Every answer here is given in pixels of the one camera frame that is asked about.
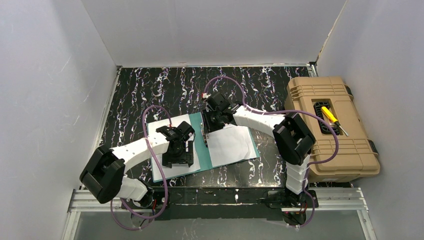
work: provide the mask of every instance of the brown case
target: brown case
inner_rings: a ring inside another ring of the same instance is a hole
[[[339,76],[295,77],[287,86],[288,96],[284,103],[287,110],[303,110],[320,115],[321,106],[326,106],[347,131],[332,125],[339,133],[337,156],[326,163],[312,164],[308,180],[313,182],[349,182],[359,177],[371,177],[380,172],[378,152],[374,143],[368,139],[361,119],[355,108],[353,95]],[[320,115],[330,123],[325,115]],[[335,148],[333,136],[325,126],[309,116],[303,120],[312,131],[316,142],[312,147],[310,161],[321,161],[330,157]]]

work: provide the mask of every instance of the white paper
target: white paper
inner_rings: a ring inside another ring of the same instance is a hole
[[[249,128],[228,125],[224,129],[208,134],[207,148],[213,167],[257,158]]]
[[[175,127],[180,125],[183,121],[186,121],[188,124],[191,125],[190,118],[189,118],[188,114],[172,117],[171,120],[172,120],[172,126],[175,126]],[[154,132],[156,132],[157,128],[160,128],[162,126],[167,126],[169,124],[170,124],[170,121],[168,119],[164,119],[164,120],[160,120],[160,121],[154,121],[154,122],[151,122],[147,125],[147,130],[148,130],[149,133],[154,133]],[[194,147],[194,143],[193,143],[193,152],[194,152],[194,154],[193,154],[193,165],[191,165],[190,167],[187,164],[181,164],[181,165],[173,164],[172,168],[162,166],[162,154],[156,155],[157,160],[159,161],[160,166],[163,169],[163,173],[165,174],[166,179],[171,179],[171,178],[176,177],[176,176],[190,174],[190,173],[193,173],[195,171],[200,170],[199,157],[198,157],[198,154],[196,152],[196,148]],[[156,182],[156,181],[162,180],[161,172],[159,171],[159,168],[156,165],[156,162],[153,159],[153,157],[151,158],[151,169],[152,169],[152,172],[153,172],[153,181]]]

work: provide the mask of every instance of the yellow screwdriver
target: yellow screwdriver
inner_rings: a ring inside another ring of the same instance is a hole
[[[343,133],[346,135],[346,137],[349,137],[349,134],[343,129],[342,126],[340,126],[339,120],[337,120],[337,118],[334,117],[334,115],[330,112],[330,110],[326,108],[325,106],[322,106],[321,109],[322,109],[322,112],[327,116],[327,118],[330,119],[330,121],[332,121],[338,128],[340,128],[343,131]]]

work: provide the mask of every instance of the yellow handle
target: yellow handle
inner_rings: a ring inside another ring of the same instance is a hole
[[[321,107],[322,112],[324,112],[324,114],[327,116],[328,119],[330,119],[330,121],[332,121],[333,123],[337,122],[337,118],[334,117],[334,115],[330,112],[330,110],[328,108],[326,108],[325,106]]]

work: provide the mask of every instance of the marble pattern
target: marble pattern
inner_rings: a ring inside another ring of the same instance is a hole
[[[305,66],[264,67],[164,67],[123,68],[109,109],[101,145],[122,146],[144,136],[143,110],[160,105],[171,117],[200,112],[205,104],[200,95],[208,80],[216,76],[236,79],[244,88],[246,102],[257,109],[281,110],[291,78],[308,77]],[[209,92],[220,91],[232,101],[241,101],[238,87],[225,79],[217,80]],[[147,123],[166,118],[162,111],[149,112]],[[278,187],[284,181],[286,167],[274,139],[252,130],[260,157],[169,179],[169,186],[186,187]],[[141,178],[153,186],[151,162],[128,171],[130,178]]]

